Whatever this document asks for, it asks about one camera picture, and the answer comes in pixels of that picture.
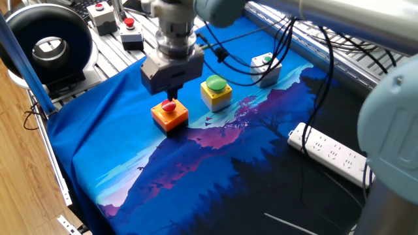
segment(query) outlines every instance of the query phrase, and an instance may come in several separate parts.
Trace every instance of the wooden floor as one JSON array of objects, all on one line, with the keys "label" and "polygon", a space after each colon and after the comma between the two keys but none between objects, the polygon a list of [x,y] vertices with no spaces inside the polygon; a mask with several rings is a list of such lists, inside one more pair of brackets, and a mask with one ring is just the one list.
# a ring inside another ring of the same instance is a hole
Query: wooden floor
[{"label": "wooden floor", "polygon": [[[6,71],[0,62],[0,234],[68,234],[59,215],[76,227],[81,222],[65,206],[39,130],[23,128],[29,100]],[[28,126],[36,127],[34,117]]]}]

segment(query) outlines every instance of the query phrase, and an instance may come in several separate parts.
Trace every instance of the power outlet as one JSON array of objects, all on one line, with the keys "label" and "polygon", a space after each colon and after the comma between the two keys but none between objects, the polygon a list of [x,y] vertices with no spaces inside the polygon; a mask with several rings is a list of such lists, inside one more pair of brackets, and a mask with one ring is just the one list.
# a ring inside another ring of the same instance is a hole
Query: power outlet
[{"label": "power outlet", "polygon": [[[297,128],[289,133],[287,140],[290,146],[300,151],[302,150],[302,134],[305,125],[305,123],[299,123]],[[308,127],[306,138],[308,140],[305,147],[311,158],[362,187],[366,157],[311,127]],[[369,187],[370,184],[369,173],[370,167],[367,167],[366,187]]]}]

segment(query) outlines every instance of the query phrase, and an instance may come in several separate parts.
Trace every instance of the power strip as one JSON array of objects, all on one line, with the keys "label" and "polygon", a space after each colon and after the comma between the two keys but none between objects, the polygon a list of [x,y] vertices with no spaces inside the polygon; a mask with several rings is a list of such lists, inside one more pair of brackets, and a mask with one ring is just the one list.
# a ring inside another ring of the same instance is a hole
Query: power strip
[{"label": "power strip", "polygon": [[[287,140],[290,146],[300,151],[302,151],[302,134],[305,125],[305,123],[299,123],[296,129],[289,133],[289,139]],[[308,127],[306,139],[308,139],[305,144],[306,151],[308,151],[311,158],[359,187],[362,187],[366,157],[363,157],[361,154],[345,147],[312,127]],[[367,166],[366,188],[369,186],[369,173],[370,167]]]}]

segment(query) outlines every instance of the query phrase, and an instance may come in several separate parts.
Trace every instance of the green button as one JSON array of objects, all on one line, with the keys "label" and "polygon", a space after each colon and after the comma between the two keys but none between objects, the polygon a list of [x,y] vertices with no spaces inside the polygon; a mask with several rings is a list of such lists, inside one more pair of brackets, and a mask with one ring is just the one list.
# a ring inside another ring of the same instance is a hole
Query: green button
[{"label": "green button", "polygon": [[212,75],[206,79],[206,85],[211,90],[220,91],[227,86],[227,81],[218,75]]},{"label": "green button", "polygon": [[270,56],[264,56],[264,61],[270,62],[272,61],[272,58]]}]

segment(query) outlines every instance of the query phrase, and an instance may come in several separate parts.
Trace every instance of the tree silhouette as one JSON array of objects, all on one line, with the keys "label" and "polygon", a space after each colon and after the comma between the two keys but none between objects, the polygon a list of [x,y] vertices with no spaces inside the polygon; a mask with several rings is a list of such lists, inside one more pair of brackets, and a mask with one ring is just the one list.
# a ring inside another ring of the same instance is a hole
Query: tree silhouette
[{"label": "tree silhouette", "polygon": [[170,224],[167,226],[164,226],[154,232],[152,232],[152,234],[158,234],[159,232],[161,232],[162,230],[167,230],[167,234],[172,234],[173,231],[175,231],[177,229],[177,227],[180,225],[179,223],[175,223],[174,221],[172,221],[171,219],[169,219]]},{"label": "tree silhouette", "polygon": [[[301,83],[294,86],[308,87],[309,93],[316,94],[320,83],[321,80],[318,79],[301,77]],[[291,106],[283,108],[276,104],[289,102],[289,97],[285,94],[288,90],[272,92],[268,100],[274,99],[274,102],[263,101],[254,105],[255,97],[248,97],[239,102],[234,121],[225,125],[247,131],[254,127],[267,128],[278,137],[270,141],[273,150],[261,148],[265,161],[231,158],[231,164],[237,174],[229,178],[230,187],[215,185],[215,191],[199,195],[203,206],[196,208],[193,223],[188,227],[177,227],[172,234],[303,234],[265,217],[264,213],[291,221],[318,234],[341,234],[341,229],[325,221],[312,210],[332,218],[342,227],[348,227],[358,219],[360,209],[354,206],[349,196],[316,170],[316,162],[289,148],[286,137],[279,132],[280,125],[295,126],[301,121],[306,122],[312,107],[307,106],[305,110],[292,110]],[[332,98],[328,98],[329,101],[324,104],[317,117],[316,127],[321,130],[330,122],[344,119],[343,116],[350,111],[358,112],[356,108],[361,105],[361,102],[353,99],[350,92],[341,87],[334,86],[330,94]],[[336,102],[349,106],[350,110],[336,112]],[[339,135],[343,135],[348,129],[355,130],[355,126],[355,119],[350,120],[337,128],[337,131],[341,132]],[[313,209],[305,207],[300,201],[302,162],[306,165],[304,198]],[[341,178],[338,179],[354,195],[360,195],[361,191],[355,186]]]}]

